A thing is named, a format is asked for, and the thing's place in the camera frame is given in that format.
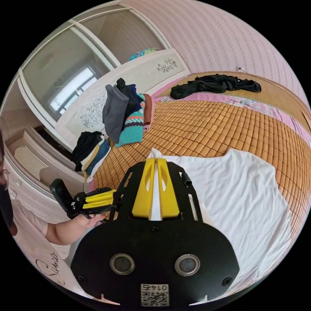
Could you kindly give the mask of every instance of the face mask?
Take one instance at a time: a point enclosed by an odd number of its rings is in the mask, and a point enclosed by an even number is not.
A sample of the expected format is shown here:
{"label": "face mask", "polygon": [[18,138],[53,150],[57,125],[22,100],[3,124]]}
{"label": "face mask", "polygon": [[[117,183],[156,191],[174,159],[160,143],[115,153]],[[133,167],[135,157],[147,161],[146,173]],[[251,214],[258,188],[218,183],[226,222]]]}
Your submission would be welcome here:
{"label": "face mask", "polygon": [[11,228],[13,224],[13,208],[8,189],[0,186],[0,210],[2,212],[6,225]]}

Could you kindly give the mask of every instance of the gray sweater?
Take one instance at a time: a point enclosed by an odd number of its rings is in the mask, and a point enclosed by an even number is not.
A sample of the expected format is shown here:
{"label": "gray sweater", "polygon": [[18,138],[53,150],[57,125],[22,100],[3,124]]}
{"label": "gray sweater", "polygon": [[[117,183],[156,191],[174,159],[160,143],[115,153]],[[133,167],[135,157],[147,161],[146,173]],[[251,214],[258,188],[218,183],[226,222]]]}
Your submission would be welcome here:
{"label": "gray sweater", "polygon": [[117,86],[106,85],[107,100],[103,108],[103,124],[107,135],[115,144],[119,142],[125,110],[129,102]]}

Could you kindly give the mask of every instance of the white t-shirt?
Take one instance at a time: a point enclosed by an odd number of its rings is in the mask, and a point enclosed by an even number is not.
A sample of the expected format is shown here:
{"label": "white t-shirt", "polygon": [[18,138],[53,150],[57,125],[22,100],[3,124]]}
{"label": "white t-shirt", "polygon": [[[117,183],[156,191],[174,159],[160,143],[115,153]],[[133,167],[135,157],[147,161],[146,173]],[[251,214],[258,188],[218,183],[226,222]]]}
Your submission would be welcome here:
{"label": "white t-shirt", "polygon": [[[213,158],[166,156],[152,149],[148,158],[164,158],[186,171],[202,202],[203,221],[207,213],[210,225],[230,241],[240,271],[225,295],[260,280],[289,250],[291,211],[268,162],[233,148]],[[159,208],[155,187],[152,214]]]}
{"label": "white t-shirt", "polygon": [[57,284],[90,299],[74,277],[70,267],[45,238],[48,223],[12,200],[14,223],[17,234],[14,239],[27,259],[42,274]]}

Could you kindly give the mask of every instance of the black clothing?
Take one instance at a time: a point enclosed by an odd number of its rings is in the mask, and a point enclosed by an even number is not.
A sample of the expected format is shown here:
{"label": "black clothing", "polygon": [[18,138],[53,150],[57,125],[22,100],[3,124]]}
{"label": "black clothing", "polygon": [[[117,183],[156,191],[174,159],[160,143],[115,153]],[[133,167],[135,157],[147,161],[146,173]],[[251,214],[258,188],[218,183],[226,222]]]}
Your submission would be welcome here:
{"label": "black clothing", "polygon": [[95,131],[82,132],[78,141],[77,146],[74,148],[71,161],[75,163],[75,171],[81,172],[82,165],[81,161],[84,160],[95,148],[95,146],[101,141],[102,133]]}
{"label": "black clothing", "polygon": [[4,190],[4,185],[0,185],[0,210],[3,219],[10,229],[13,224],[13,207],[8,189]]}
{"label": "black clothing", "polygon": [[224,93],[227,90],[261,92],[261,86],[253,80],[241,80],[231,75],[205,75],[196,77],[194,81],[188,81],[188,84],[172,87],[170,96],[174,99],[181,99],[197,92]]}
{"label": "black clothing", "polygon": [[129,99],[129,102],[127,104],[125,114],[124,114],[123,126],[121,129],[121,130],[124,130],[125,121],[128,118],[128,116],[132,113],[132,111],[135,110],[137,106],[137,100],[134,98],[131,92],[131,89],[125,84],[125,81],[122,78],[117,80],[117,88],[122,94],[124,94]]}

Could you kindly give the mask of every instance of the hand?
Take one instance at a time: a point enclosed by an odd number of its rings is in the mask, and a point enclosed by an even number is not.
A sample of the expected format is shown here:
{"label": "hand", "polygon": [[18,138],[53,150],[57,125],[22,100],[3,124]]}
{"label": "hand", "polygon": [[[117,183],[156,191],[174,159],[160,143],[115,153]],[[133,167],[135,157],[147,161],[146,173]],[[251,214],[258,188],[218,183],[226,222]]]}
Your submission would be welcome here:
{"label": "hand", "polygon": [[79,214],[73,220],[77,223],[79,227],[87,229],[94,227],[99,221],[106,218],[106,215],[103,214],[89,216],[91,217],[91,219],[87,219],[83,214]]}

